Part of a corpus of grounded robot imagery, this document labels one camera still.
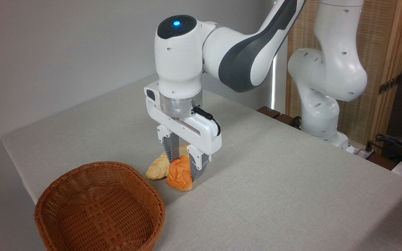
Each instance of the black cable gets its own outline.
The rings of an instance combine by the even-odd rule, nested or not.
[[[392,141],[397,141],[397,140],[401,139],[401,138],[391,137],[389,135],[385,135],[385,136],[386,137],[378,137],[378,135],[377,135],[377,142],[392,142]],[[385,151],[387,151],[387,152],[389,152],[391,154],[394,154],[394,155],[402,158],[402,153],[398,153],[398,152],[395,152],[395,151],[390,150],[390,149],[387,148],[388,146],[391,146],[391,144],[389,144],[387,147],[378,146],[378,145],[374,144],[372,141],[368,141],[367,144],[370,144],[372,146],[375,146],[377,148],[380,148],[382,150],[385,150]]]
[[[198,113],[199,115],[205,117],[205,118],[208,119],[208,120],[214,121],[215,124],[217,124],[217,127],[218,127],[218,134],[217,134],[217,136],[220,135],[220,133],[221,133],[220,124],[218,123],[218,121],[217,121],[216,119],[214,119],[214,116],[213,116],[212,114],[206,112],[205,110],[201,109],[201,108],[198,107],[198,106],[193,107],[193,112],[194,112],[194,113]]]

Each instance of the white wall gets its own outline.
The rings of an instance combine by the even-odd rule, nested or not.
[[[253,33],[268,5],[263,0],[0,0],[0,139],[155,74],[153,38],[164,18],[184,13]],[[235,96],[212,78],[204,82],[206,89],[252,108],[268,102],[262,98],[268,84]],[[0,250],[43,249],[33,210],[0,142]]]

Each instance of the croissant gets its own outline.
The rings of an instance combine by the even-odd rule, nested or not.
[[[187,146],[189,144],[179,146],[179,155],[180,156],[187,156],[188,151]],[[165,153],[161,154],[159,158],[157,158],[148,168],[145,176],[150,180],[159,180],[161,178],[169,176],[169,159]]]

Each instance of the light strip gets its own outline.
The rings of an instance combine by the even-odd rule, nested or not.
[[[276,109],[276,65],[277,65],[277,55],[273,60],[273,83],[271,86],[271,109]]]

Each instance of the woven panel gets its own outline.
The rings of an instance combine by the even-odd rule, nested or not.
[[[367,87],[357,100],[339,102],[341,112],[338,124],[338,130],[359,143],[366,143],[369,137],[378,89],[384,83],[381,80],[381,71],[386,59],[396,3],[395,0],[365,0],[362,8],[356,43],[359,60],[367,71]],[[320,49],[314,36],[318,6],[318,0],[306,1],[305,8],[292,29],[288,56],[305,47]],[[287,84],[287,113],[289,116],[301,116],[295,83],[288,77]]]

